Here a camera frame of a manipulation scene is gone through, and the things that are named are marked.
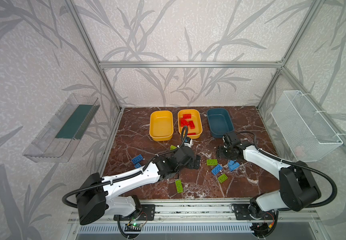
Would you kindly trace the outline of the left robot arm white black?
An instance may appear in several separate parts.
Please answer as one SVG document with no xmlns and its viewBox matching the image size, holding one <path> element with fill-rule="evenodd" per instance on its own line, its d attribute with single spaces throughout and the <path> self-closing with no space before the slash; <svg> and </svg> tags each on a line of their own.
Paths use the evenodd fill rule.
<svg viewBox="0 0 346 240">
<path fill-rule="evenodd" d="M 88 225 L 109 213 L 130 217 L 141 213 L 142 206 L 136 196 L 122 194 L 144 185 L 171 179 L 183 169 L 197 170 L 199 155 L 191 147 L 182 146 L 155 156 L 145 166 L 113 176 L 90 175 L 83 185 L 65 194 L 62 203 L 77 209 L 80 225 Z"/>
</svg>

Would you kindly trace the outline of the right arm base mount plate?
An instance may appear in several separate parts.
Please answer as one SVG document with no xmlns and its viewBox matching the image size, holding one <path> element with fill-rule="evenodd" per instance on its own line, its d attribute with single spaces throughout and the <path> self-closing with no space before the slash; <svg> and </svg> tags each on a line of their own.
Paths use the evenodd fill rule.
<svg viewBox="0 0 346 240">
<path fill-rule="evenodd" d="M 271 210 L 268 212 L 262 211 L 255 204 L 232 204 L 231 209 L 237 220 L 275 220 L 276 212 Z"/>
</svg>

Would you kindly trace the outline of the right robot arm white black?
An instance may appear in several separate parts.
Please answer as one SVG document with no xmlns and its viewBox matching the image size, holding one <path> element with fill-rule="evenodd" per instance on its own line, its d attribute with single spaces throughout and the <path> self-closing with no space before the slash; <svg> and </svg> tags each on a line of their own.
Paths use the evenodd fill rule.
<svg viewBox="0 0 346 240">
<path fill-rule="evenodd" d="M 229 132 L 224 134 L 222 139 L 224 145 L 218 149 L 221 158 L 243 159 L 259 166 L 279 180 L 279 190 L 250 200 L 252 214 L 271 210 L 298 212 L 304 208 L 325 206 L 336 199 L 337 185 L 327 174 L 309 167 L 302 161 L 291 162 L 264 151 L 258 147 L 256 137 L 253 137 L 253 142 L 250 143 L 242 141 L 238 132 Z M 331 185 L 332 192 L 323 201 L 320 201 L 322 194 L 314 175 L 319 175 Z"/>
</svg>

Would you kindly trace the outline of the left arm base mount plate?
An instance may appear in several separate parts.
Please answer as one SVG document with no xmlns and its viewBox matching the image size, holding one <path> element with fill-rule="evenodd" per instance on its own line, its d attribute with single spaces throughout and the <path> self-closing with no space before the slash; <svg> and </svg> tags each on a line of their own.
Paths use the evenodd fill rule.
<svg viewBox="0 0 346 240">
<path fill-rule="evenodd" d="M 136 209 L 136 211 L 129 216 L 119 216 L 114 215 L 114 220 L 120 221 L 153 221 L 155 216 L 156 205 L 153 204 L 142 204 L 141 210 Z"/>
</svg>

